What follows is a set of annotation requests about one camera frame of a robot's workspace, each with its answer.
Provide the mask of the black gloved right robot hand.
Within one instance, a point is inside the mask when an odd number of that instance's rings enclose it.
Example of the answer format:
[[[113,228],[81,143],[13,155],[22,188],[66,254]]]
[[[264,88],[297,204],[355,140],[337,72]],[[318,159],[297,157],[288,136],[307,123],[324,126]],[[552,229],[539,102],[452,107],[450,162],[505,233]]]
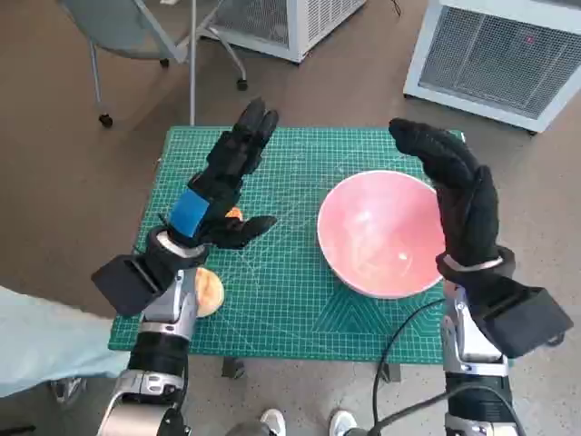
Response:
[[[422,162],[437,192],[445,254],[463,267],[495,261],[498,198],[489,167],[446,130],[394,118],[389,132],[401,153]]]

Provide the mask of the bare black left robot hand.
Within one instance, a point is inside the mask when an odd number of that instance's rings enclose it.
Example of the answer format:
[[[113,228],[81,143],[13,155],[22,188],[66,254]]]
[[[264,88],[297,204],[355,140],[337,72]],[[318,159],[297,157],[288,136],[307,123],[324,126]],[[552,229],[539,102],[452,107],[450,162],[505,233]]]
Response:
[[[270,230],[276,223],[273,216],[243,220],[228,213],[240,199],[243,178],[258,168],[278,121],[278,113],[255,98],[232,129],[222,132],[206,157],[206,167],[188,182],[170,212],[172,240],[188,248],[211,244],[241,249]]]

